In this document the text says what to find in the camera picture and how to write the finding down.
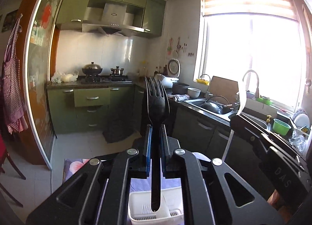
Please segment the person's right hand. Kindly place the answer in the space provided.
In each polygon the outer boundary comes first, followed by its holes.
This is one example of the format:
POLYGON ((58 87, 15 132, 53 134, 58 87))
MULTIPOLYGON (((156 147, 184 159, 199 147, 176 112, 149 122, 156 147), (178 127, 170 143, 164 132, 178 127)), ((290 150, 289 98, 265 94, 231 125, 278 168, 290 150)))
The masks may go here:
POLYGON ((274 192, 270 195, 269 199, 267 199, 267 203, 277 210, 285 223, 291 221, 296 211, 295 207, 290 203, 287 203, 277 190, 274 190, 274 192))

